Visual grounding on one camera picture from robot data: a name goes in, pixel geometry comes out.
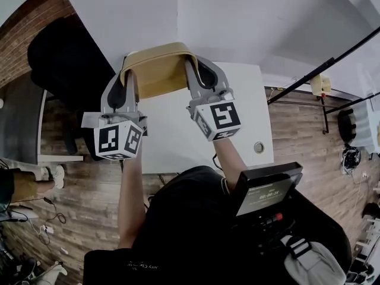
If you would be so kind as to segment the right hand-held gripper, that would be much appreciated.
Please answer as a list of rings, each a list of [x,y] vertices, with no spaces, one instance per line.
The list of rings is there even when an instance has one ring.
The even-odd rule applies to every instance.
[[[241,129],[233,92],[224,71],[214,62],[197,56],[198,70],[192,58],[185,59],[188,90],[193,98],[187,110],[207,141],[234,136]],[[206,89],[224,89],[203,95]]]

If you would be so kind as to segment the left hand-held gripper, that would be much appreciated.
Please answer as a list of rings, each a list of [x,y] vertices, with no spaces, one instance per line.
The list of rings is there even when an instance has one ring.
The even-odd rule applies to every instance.
[[[101,97],[101,112],[85,112],[81,130],[94,159],[123,160],[137,156],[147,117],[138,111],[137,78],[128,71],[126,86],[120,73],[109,81]]]

